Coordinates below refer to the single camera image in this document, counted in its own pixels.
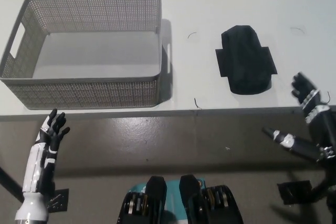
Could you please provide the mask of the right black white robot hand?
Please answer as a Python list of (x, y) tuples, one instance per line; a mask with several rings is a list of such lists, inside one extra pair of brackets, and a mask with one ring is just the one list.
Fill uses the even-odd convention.
[(320, 90), (302, 73), (293, 77), (292, 95), (302, 109), (311, 141), (274, 130), (262, 132), (284, 150), (313, 162), (335, 158), (335, 118), (329, 105), (321, 100)]

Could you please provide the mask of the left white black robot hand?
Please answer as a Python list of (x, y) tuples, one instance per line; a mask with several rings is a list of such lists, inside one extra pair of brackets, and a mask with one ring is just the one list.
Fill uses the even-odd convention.
[(57, 114), (55, 108), (46, 117), (32, 145), (25, 170), (24, 193), (52, 196), (55, 191), (54, 173), (60, 143), (70, 128), (65, 113)]

